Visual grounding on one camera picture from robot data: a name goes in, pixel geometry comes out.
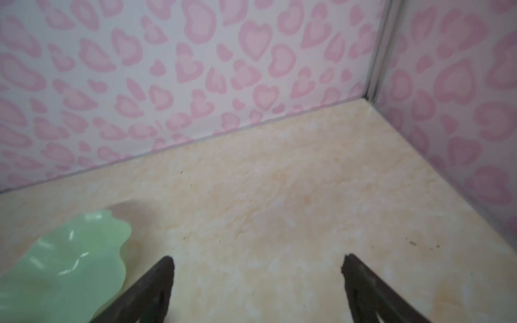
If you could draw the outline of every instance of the marble tabletop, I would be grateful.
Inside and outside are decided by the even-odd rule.
[[[435,323],[517,317],[515,251],[362,100],[2,194],[0,274],[102,208],[126,287],[174,258],[166,322],[352,322],[347,253]]]

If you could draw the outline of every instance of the wall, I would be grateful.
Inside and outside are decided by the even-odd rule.
[[[4,0],[0,190],[363,93],[380,0]]]
[[[378,110],[517,246],[517,1],[410,1]]]

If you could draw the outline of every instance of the beige marble surface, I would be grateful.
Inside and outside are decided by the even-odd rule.
[[[433,322],[517,317],[517,255],[364,101],[0,195],[0,274],[101,208],[126,285],[174,257],[168,322],[351,322],[346,253]]]

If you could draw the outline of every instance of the green bowl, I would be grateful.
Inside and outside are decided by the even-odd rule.
[[[36,241],[0,280],[2,323],[86,323],[118,297],[129,223],[102,210]]]

